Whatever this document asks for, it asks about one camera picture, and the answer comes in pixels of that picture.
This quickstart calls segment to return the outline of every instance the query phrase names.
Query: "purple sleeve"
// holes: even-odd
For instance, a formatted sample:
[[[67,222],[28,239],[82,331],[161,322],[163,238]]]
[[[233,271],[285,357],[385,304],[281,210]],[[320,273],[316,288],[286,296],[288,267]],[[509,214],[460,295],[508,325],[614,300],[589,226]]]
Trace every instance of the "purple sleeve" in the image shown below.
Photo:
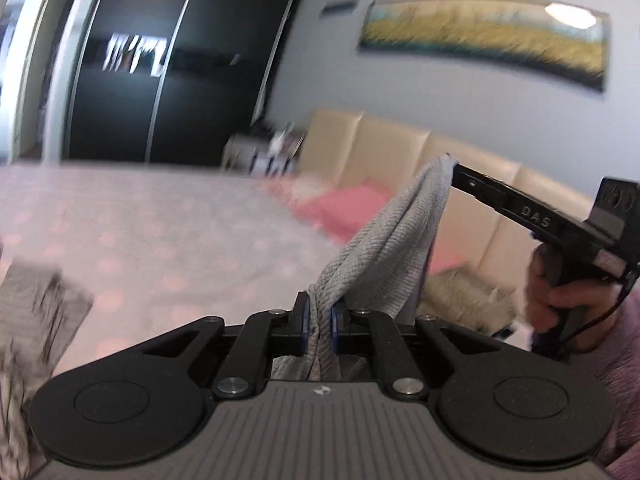
[[[617,480],[640,476],[640,289],[620,307],[618,322],[594,351],[572,354],[569,364],[603,382],[616,405],[613,427],[599,460]]]

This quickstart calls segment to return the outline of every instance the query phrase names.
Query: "black circular motor housing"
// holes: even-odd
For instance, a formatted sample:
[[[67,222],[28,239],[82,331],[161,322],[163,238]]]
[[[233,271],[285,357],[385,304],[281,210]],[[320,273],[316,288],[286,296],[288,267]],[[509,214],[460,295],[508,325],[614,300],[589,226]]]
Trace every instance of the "black circular motor housing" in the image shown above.
[[[161,456],[205,414],[204,397],[171,360],[133,353],[53,378],[36,394],[30,424],[63,462],[118,467]]]
[[[469,447],[548,466],[596,452],[613,409],[594,379],[516,349],[461,359],[437,400],[446,428]]]

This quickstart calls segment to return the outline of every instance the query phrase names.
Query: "bedsheet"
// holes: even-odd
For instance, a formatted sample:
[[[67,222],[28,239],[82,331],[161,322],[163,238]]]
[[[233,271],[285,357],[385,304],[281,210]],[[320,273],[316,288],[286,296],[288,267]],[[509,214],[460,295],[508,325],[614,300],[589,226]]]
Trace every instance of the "bedsheet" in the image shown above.
[[[0,168],[0,279],[59,267],[94,307],[56,373],[202,316],[291,308],[339,247],[255,180],[129,164]]]

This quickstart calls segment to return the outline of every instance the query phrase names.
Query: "gray knit fabric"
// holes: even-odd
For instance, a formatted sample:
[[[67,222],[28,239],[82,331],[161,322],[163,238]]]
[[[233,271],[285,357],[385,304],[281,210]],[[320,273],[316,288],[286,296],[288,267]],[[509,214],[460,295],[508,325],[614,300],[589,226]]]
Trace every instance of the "gray knit fabric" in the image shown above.
[[[309,286],[308,352],[274,360],[271,377],[337,381],[345,378],[332,350],[331,307],[345,297],[349,308],[381,310],[393,318],[406,310],[415,291],[449,196],[453,168],[449,155],[433,159],[403,192],[363,227]]]
[[[14,262],[0,285],[0,478],[30,472],[26,410],[89,313],[92,299],[52,269]]]

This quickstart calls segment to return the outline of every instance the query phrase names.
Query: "painting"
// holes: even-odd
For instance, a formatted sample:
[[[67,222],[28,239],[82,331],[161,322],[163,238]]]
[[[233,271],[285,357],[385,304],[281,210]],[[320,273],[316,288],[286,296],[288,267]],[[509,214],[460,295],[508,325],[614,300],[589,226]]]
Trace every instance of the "painting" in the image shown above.
[[[361,50],[483,59],[604,91],[609,17],[548,0],[375,0]]]

